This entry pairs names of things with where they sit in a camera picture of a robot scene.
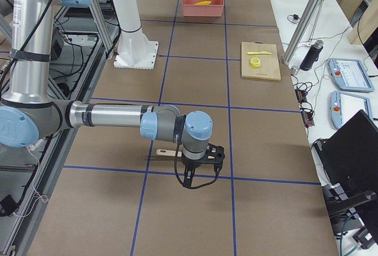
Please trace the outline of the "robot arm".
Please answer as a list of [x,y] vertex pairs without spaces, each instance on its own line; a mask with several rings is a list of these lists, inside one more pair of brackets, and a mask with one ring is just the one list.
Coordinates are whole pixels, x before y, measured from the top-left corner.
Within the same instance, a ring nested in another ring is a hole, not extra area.
[[14,0],[9,89],[1,98],[1,143],[24,147],[55,132],[79,128],[137,127],[142,137],[176,144],[175,162],[185,166],[179,183],[193,188],[197,167],[219,174],[224,149],[210,144],[213,121],[202,111],[181,115],[172,105],[86,104],[51,99],[47,93],[56,5],[88,7],[92,0]]

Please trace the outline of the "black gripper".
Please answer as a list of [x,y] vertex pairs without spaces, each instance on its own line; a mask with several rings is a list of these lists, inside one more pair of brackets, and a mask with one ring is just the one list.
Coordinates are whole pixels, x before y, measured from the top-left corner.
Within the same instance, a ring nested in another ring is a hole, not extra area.
[[181,156],[181,162],[185,165],[183,180],[184,187],[192,187],[195,170],[203,164],[213,165],[215,175],[219,175],[221,172],[225,158],[224,148],[222,146],[208,143],[205,152],[203,152],[203,156],[200,158],[190,157],[189,153],[190,152],[185,153],[183,151]]

